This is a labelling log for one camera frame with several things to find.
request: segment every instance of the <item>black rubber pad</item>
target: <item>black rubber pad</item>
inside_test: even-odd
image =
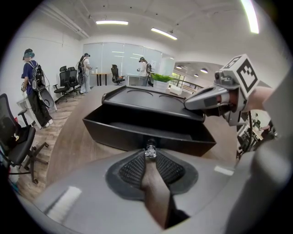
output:
[[[108,186],[128,200],[145,200],[141,181],[145,173],[145,150],[113,164],[106,173]],[[197,181],[198,172],[189,163],[157,149],[156,167],[171,195],[187,192]]]
[[[165,157],[162,153],[158,153],[156,157],[156,167],[167,186],[176,182],[185,174],[183,166]]]
[[[120,178],[131,184],[133,187],[140,189],[141,180],[145,173],[145,155],[140,154],[128,163],[126,163],[118,172]]]
[[[144,173],[145,150],[141,149],[113,164],[106,173],[106,182],[121,198],[144,201],[145,193],[140,190]]]
[[[187,192],[198,179],[197,170],[189,163],[157,149],[156,167],[171,195]]]

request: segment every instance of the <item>blue shirt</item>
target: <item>blue shirt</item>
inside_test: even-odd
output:
[[[37,62],[35,60],[30,60],[29,63],[32,63],[34,67],[37,66]],[[22,79],[24,79],[25,77],[28,77],[28,80],[29,80],[29,82],[27,83],[27,95],[30,95],[33,92],[33,88],[32,88],[33,67],[29,63],[24,64],[23,74],[22,74]]]

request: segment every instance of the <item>black drawer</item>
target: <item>black drawer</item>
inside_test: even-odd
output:
[[[202,156],[216,142],[202,122],[157,112],[103,104],[83,119],[91,137],[122,150],[157,147]]]

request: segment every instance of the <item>sneaker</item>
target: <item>sneaker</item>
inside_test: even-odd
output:
[[[46,128],[46,127],[49,127],[49,126],[50,126],[50,124],[49,124],[49,122],[48,122],[48,123],[46,123],[46,125],[43,126],[43,127]]]

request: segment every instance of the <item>green plant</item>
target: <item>green plant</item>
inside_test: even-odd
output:
[[[170,80],[173,80],[173,78],[168,75],[160,75],[157,73],[152,74],[152,78],[154,80],[161,81],[161,82],[168,82]]]

